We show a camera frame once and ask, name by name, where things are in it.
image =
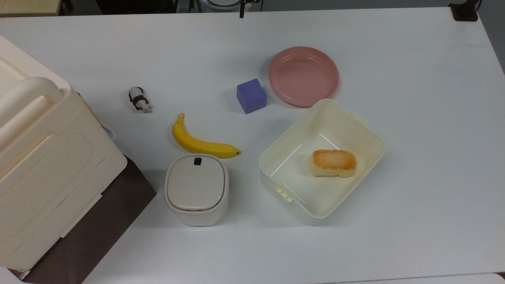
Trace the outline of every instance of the blue foam block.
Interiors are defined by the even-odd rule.
[[[237,100],[248,114],[267,105],[267,94],[258,79],[254,79],[237,86]]]

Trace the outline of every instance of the black cable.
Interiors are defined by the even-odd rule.
[[[200,0],[196,0],[196,5],[198,6],[198,13],[201,13],[201,4],[200,4]]]

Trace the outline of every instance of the toast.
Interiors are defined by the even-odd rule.
[[[350,177],[356,171],[354,154],[344,150],[315,150],[311,156],[313,176]]]

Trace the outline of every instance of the open storage box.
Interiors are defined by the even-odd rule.
[[[354,176],[312,176],[310,157],[318,149],[351,151],[358,162]],[[330,215],[385,152],[384,140],[362,120],[324,99],[261,155],[261,181],[300,222],[311,225]]]

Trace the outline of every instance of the brown box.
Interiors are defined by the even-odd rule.
[[[81,284],[156,195],[135,163],[127,160],[102,198],[30,271],[11,272],[27,283]]]

